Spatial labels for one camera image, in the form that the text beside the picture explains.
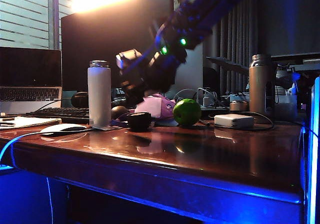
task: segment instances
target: pink bag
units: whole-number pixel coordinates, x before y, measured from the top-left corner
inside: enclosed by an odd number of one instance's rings
[[[173,118],[173,109],[176,105],[174,100],[160,95],[154,94],[148,97],[144,97],[144,101],[137,104],[135,113],[137,112],[149,112],[151,117],[156,119]]]

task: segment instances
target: black keyboard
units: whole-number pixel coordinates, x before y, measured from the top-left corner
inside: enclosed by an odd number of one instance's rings
[[[25,116],[61,118],[64,123],[88,124],[89,108],[44,108],[26,113]]]
[[[1,101],[54,101],[58,88],[0,88]]]

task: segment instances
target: headphones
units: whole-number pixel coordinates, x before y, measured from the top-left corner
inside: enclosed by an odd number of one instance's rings
[[[75,108],[89,108],[88,92],[77,92],[72,95],[71,104]]]

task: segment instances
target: apple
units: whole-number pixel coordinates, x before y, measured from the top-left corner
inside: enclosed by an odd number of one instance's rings
[[[173,117],[181,126],[191,126],[201,117],[200,105],[193,99],[180,100],[173,108]]]

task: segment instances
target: brown ball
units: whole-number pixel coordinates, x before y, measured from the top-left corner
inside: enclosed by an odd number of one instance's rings
[[[115,106],[111,109],[111,118],[113,120],[118,119],[119,116],[125,113],[129,113],[129,110],[125,106],[122,106],[122,105]]]

